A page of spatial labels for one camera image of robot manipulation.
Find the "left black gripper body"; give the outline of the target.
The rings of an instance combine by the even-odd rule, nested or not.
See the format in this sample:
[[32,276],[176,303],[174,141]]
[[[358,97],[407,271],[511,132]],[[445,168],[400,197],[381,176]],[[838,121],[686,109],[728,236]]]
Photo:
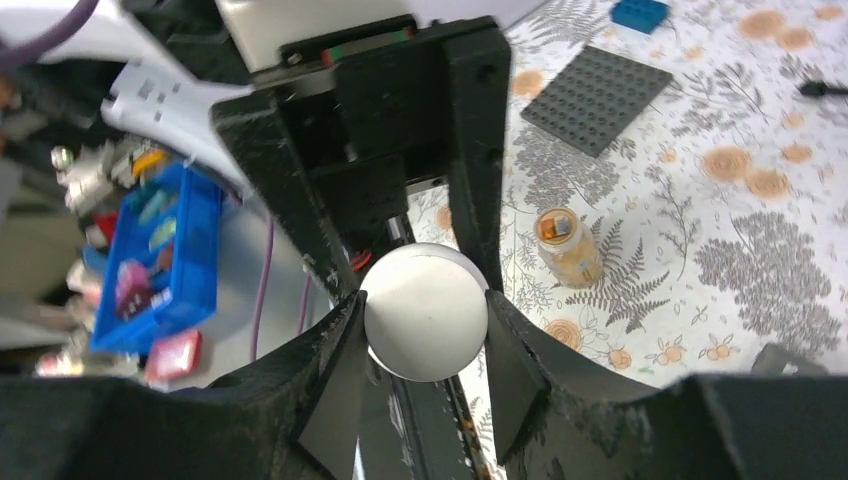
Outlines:
[[256,92],[275,97],[342,246],[377,243],[435,177],[448,139],[444,44],[462,21],[396,17],[297,46],[302,69],[277,69]]

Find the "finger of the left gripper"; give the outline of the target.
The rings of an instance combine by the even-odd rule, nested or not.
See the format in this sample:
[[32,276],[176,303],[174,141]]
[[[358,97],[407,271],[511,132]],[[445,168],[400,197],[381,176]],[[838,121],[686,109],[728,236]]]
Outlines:
[[210,122],[327,296],[342,301],[355,292],[359,281],[339,233],[272,93],[220,101]]
[[453,143],[448,170],[452,228],[460,251],[501,291],[501,200],[511,49],[496,27],[444,44]]

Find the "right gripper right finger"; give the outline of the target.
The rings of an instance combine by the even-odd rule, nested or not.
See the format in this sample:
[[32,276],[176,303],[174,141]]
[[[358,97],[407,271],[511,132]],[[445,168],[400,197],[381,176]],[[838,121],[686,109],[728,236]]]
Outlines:
[[496,458],[511,479],[843,479],[847,380],[699,374],[655,389],[486,294]]

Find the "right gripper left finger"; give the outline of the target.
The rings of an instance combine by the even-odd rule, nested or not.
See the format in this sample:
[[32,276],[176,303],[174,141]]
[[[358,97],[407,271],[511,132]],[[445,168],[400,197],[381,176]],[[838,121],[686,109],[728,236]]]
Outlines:
[[1,380],[5,479],[348,479],[366,293],[205,388],[107,376]]

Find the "white bottle cap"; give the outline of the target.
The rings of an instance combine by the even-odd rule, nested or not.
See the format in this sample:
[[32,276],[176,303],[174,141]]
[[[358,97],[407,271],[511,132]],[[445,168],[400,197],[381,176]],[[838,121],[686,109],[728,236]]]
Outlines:
[[389,252],[361,284],[369,355],[414,382],[458,374],[484,344],[488,288],[480,269],[445,245],[413,243]]

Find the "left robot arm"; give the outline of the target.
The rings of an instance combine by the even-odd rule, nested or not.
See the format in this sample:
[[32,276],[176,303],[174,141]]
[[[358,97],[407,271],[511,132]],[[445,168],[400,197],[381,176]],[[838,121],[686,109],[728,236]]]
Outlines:
[[446,186],[460,251],[503,286],[511,49],[496,20],[406,1],[5,1],[1,67],[51,114],[182,153],[260,198],[334,299],[412,239],[411,192]]

